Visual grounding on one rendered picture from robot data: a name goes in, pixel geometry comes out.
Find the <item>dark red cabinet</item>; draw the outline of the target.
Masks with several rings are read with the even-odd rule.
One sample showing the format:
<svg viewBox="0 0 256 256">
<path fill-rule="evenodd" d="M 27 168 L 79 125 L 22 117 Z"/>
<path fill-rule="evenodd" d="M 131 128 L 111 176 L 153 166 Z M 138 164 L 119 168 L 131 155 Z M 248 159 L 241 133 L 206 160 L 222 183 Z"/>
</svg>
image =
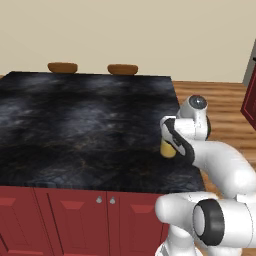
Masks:
<svg viewBox="0 0 256 256">
<path fill-rule="evenodd" d="M 249 85 L 246 90 L 241 113 L 256 131 L 256 58 Z"/>
</svg>

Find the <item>brown wooden stool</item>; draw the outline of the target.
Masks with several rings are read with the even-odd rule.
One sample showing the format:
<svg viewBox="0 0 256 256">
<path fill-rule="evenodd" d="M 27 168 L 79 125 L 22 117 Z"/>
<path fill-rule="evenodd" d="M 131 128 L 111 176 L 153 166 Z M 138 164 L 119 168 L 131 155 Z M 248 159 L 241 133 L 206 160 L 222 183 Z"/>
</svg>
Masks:
<svg viewBox="0 0 256 256">
<path fill-rule="evenodd" d="M 78 65 L 76 63 L 68 62 L 50 62 L 47 64 L 47 67 L 52 73 L 74 74 L 78 70 Z"/>
<path fill-rule="evenodd" d="M 107 70 L 112 75 L 135 75 L 138 66 L 132 64 L 109 64 Z"/>
</svg>

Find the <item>yellow cup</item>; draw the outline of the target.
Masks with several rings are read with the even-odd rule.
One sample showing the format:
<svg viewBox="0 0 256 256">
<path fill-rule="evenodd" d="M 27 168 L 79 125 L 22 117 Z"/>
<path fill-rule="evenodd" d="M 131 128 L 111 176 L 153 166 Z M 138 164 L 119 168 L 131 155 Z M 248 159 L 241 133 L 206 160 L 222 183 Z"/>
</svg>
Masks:
<svg viewBox="0 0 256 256">
<path fill-rule="evenodd" d="M 160 145 L 160 153 L 165 158 L 173 158 L 176 155 L 176 150 L 170 143 L 162 139 Z"/>
</svg>

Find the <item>red cupboard door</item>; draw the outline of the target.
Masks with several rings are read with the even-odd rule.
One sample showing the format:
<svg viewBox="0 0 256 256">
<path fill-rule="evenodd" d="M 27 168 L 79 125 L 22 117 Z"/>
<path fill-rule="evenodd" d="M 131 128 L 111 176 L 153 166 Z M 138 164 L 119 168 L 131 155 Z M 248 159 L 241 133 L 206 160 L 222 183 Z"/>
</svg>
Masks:
<svg viewBox="0 0 256 256">
<path fill-rule="evenodd" d="M 47 188 L 34 192 L 55 256 L 109 256 L 105 192 Z"/>
<path fill-rule="evenodd" d="M 0 256 L 53 256 L 31 188 L 0 187 Z"/>
<path fill-rule="evenodd" d="M 115 204 L 110 204 L 111 197 L 115 197 Z M 155 214 L 159 197 L 151 193 L 107 193 L 110 256 L 155 256 L 168 231 Z"/>
</svg>

